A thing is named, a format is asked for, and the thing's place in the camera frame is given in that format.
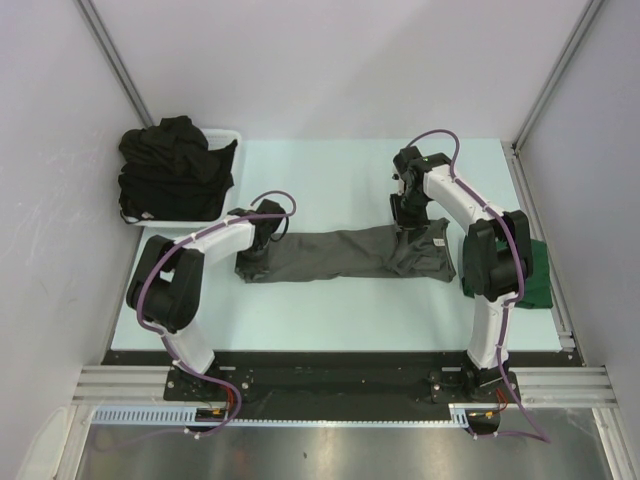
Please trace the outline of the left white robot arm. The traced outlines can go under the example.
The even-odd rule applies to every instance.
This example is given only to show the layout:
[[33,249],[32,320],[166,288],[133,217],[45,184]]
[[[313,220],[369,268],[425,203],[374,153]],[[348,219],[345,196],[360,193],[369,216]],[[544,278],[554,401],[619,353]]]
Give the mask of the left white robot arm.
[[222,220],[170,239],[150,237],[126,293],[139,326],[156,334],[174,365],[188,373],[186,387],[197,398],[214,397],[221,387],[213,347],[196,320],[205,268],[239,253],[261,254],[294,210],[262,199],[257,208],[236,208]]

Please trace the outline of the grey t shirt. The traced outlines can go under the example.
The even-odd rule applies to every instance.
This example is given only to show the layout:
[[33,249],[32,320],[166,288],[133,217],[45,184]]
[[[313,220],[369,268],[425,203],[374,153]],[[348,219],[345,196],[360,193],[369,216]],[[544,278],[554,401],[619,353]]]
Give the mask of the grey t shirt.
[[449,221],[425,229],[383,225],[362,230],[288,233],[270,243],[269,275],[256,283],[311,282],[335,278],[431,278],[445,283],[455,276],[446,233]]

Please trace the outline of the black t shirts pile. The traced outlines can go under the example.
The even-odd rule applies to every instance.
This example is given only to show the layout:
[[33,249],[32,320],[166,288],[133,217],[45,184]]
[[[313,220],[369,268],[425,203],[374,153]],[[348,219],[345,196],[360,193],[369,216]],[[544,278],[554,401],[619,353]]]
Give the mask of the black t shirts pile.
[[212,149],[201,129],[183,115],[123,134],[118,150],[121,216],[128,222],[212,221],[234,186],[239,141]]

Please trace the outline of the white plastic basket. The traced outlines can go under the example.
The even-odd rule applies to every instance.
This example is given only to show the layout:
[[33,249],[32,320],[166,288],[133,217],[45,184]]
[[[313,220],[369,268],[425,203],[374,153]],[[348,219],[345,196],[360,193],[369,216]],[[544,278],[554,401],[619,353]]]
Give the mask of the white plastic basket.
[[233,141],[237,142],[237,147],[235,149],[231,168],[234,185],[230,187],[226,192],[220,216],[215,220],[209,221],[169,221],[150,218],[137,219],[136,217],[121,214],[121,217],[126,224],[136,225],[144,228],[200,230],[209,224],[213,224],[214,222],[221,220],[228,211],[232,210],[238,205],[240,183],[243,176],[246,160],[246,148],[242,136],[235,130],[220,128],[203,128],[202,133],[207,139],[210,150],[219,150],[232,143]]

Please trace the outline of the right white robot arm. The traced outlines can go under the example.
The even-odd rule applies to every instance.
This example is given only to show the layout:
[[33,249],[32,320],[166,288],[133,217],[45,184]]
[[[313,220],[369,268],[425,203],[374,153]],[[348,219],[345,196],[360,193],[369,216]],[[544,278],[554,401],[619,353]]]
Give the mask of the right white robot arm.
[[400,189],[390,204],[400,230],[412,236],[425,230],[427,205],[435,202],[464,231],[462,270],[475,310],[459,388],[469,399],[484,401],[505,383],[510,316],[534,270],[528,217],[491,206],[455,175],[453,161],[442,153],[425,157],[409,146],[393,165]]

